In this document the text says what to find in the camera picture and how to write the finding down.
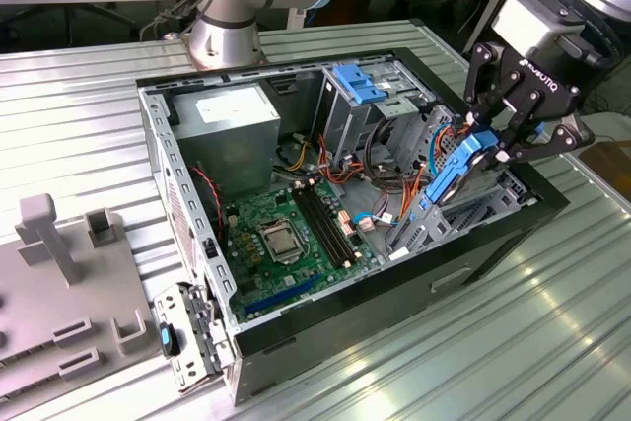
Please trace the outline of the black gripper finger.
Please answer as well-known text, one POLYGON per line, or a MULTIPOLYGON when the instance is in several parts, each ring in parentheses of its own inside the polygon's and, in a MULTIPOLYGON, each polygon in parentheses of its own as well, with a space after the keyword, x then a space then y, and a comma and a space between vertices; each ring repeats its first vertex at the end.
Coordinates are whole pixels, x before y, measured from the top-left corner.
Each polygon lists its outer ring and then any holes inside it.
POLYGON ((559 117, 547 141, 540 136, 550 117, 535 119, 534 113, 546 102, 543 93, 529 93, 516 107, 507 128, 500 134, 494 159, 502 164, 524 163, 546 158, 591 145, 594 133, 582 121, 574 108, 571 113, 559 117))
POLYGON ((479 42, 471 49, 463 98, 469 105, 466 115, 467 134, 491 126, 503 110, 495 97, 505 47, 497 42, 479 42))

